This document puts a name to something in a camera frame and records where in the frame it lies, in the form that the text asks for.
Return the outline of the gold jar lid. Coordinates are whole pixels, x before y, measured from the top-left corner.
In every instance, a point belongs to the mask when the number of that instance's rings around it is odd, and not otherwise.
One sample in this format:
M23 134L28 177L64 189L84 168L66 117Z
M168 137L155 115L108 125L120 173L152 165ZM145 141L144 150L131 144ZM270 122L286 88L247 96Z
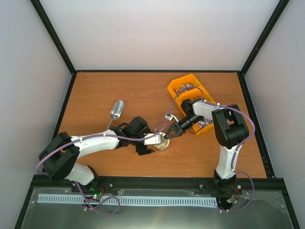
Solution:
M170 144L170 140L164 138L165 133L163 132L161 132L159 135L161 142L159 144L154 144L154 147L157 148L158 150L166 149Z

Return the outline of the yellow popsicle candy bin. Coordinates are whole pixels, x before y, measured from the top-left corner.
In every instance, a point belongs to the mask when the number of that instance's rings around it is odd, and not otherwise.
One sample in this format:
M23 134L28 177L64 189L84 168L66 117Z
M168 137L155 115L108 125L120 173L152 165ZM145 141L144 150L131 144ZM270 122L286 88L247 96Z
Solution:
M202 86L199 86L203 92L203 99L207 100L208 102L215 103L215 100L209 95L209 93L206 91L206 89ZM181 112L185 114L185 112L181 108L181 104L183 100L190 99L190 100L196 100L201 98L201 92L196 89L192 88L187 91L183 91L179 94L179 96L175 99L175 104L177 104L178 108Z

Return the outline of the silver metal scoop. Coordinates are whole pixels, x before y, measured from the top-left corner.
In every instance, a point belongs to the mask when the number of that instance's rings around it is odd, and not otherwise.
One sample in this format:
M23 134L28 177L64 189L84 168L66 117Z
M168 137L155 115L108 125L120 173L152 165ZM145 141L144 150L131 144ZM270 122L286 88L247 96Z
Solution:
M122 100L118 100L114 103L114 105L111 109L111 112L110 112L111 121L109 122L107 129L110 128L110 126L114 120L117 120L120 118L124 105L125 105L125 103Z

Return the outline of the yellow star candy bin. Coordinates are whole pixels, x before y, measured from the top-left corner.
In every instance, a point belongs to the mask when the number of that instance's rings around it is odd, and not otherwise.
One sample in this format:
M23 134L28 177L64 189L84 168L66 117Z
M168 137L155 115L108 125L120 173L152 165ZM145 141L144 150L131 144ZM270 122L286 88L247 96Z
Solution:
M192 126L192 129L189 129L191 134L200 135L206 133L210 129L214 128L214 122L212 119L203 117L197 123Z

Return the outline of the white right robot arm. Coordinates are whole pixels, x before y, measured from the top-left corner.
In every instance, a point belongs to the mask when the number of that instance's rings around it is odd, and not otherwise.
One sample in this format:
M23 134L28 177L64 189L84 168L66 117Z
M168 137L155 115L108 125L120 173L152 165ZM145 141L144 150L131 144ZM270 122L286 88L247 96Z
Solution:
M217 142L221 146L219 163L214 171L213 186L216 192L224 193L236 181L236 162L249 129L239 107L235 104L221 106L206 100L186 99L181 103L186 117L173 122L164 138L171 139L182 136L187 129L199 121L212 120Z

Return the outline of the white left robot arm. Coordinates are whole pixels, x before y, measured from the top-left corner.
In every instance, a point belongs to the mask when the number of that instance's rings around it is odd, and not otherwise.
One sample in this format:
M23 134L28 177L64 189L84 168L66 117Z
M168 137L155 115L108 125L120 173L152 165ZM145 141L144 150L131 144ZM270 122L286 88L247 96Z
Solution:
M130 123L122 123L98 134L69 136L62 132L40 153L38 165L44 168L53 182L67 179L82 184L89 192L94 192L99 186L96 172L91 166L77 163L79 158L128 145L135 146L138 155L142 156L153 152L148 145L160 141L160 136L153 134L147 122L137 116Z

